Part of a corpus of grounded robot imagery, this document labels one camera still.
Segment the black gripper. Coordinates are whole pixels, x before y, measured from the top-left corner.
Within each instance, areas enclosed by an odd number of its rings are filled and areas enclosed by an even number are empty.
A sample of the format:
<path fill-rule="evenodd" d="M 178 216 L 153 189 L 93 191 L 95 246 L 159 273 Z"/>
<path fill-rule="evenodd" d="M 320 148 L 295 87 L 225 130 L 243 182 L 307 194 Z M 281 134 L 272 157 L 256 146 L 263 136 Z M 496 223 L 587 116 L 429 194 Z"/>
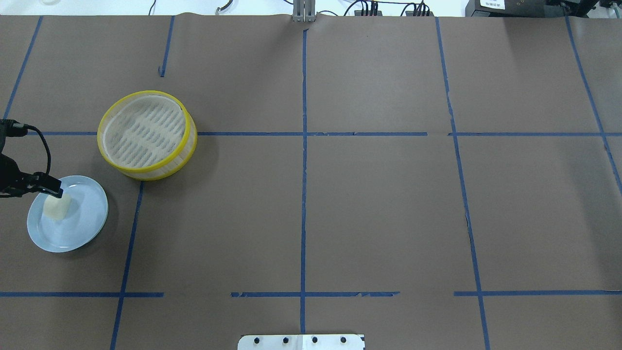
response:
<path fill-rule="evenodd" d="M 35 192 L 61 199 L 64 194 L 61 184 L 59 179 L 47 173 L 33 173 L 33 175 L 24 173 L 13 159 L 5 155 L 0 156 L 1 198 L 22 197 L 25 193 Z"/>

